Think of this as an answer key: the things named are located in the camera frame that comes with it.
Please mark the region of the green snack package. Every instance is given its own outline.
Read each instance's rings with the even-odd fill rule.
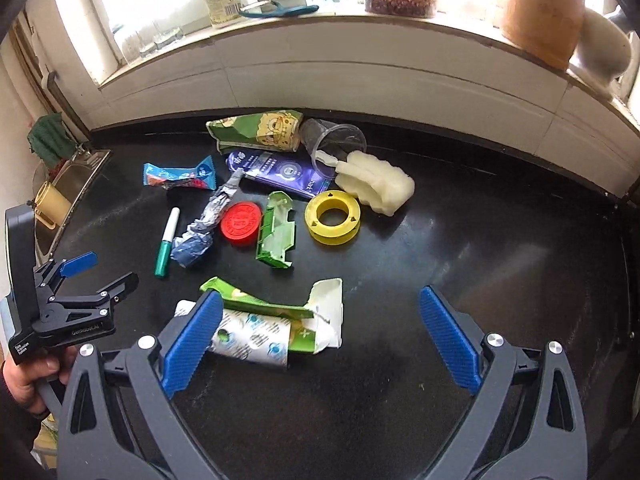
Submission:
[[[302,114],[295,110],[272,110],[208,121],[207,130],[216,139],[218,151],[233,146],[272,152],[295,152],[300,145],[298,127]]]
[[[259,300],[217,276],[211,278],[207,283],[203,283],[200,287],[201,292],[206,292],[207,290],[218,291],[222,296],[222,301],[225,303],[225,308],[230,308],[231,310],[297,320],[314,316],[313,311],[304,306],[281,305]]]
[[[288,220],[293,201],[282,191],[269,193],[267,209],[262,215],[255,259],[277,269],[289,269],[287,250],[296,240],[296,223]]]
[[[333,278],[315,282],[304,306],[268,303],[250,296],[221,278],[211,278],[200,290],[216,290],[222,296],[225,312],[279,317],[290,321],[288,349],[317,354],[324,348],[342,344],[342,280]]]

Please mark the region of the sink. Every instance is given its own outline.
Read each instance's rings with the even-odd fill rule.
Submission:
[[[71,208],[66,215],[64,223],[56,229],[49,229],[41,222],[36,221],[36,256],[41,264],[50,258],[50,255],[56,249],[78,202],[102,165],[109,158],[109,154],[109,150],[78,153],[62,167],[58,176],[54,179],[53,186],[62,196],[69,200]]]
[[[87,166],[71,163],[60,170],[53,185],[62,193],[62,196],[69,200],[69,203],[73,204],[91,179],[93,172],[94,170]]]

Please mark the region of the silver screw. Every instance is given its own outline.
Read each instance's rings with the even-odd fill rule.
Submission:
[[[80,355],[82,357],[89,357],[94,353],[94,346],[91,343],[84,344],[80,347]]]
[[[155,344],[156,338],[152,335],[143,335],[140,339],[138,339],[138,346],[143,350],[149,350]]]
[[[562,352],[562,345],[558,341],[550,341],[548,346],[549,351],[552,354],[559,354]]]
[[[495,346],[495,347],[504,345],[504,338],[500,334],[497,334],[495,332],[492,332],[491,334],[489,334],[486,337],[486,341],[491,346]]]

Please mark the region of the green cloth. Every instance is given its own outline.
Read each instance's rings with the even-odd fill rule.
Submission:
[[[69,139],[62,125],[62,114],[49,114],[39,118],[27,135],[31,151],[39,156],[49,169],[61,160],[69,160],[76,152],[76,144]]]

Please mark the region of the yellow tape roll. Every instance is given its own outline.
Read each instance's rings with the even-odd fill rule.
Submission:
[[[347,219],[340,225],[324,225],[320,217],[329,209],[340,209]],[[343,191],[325,191],[311,199],[305,209],[305,222],[314,240],[325,245],[341,245],[351,240],[360,228],[360,204]]]

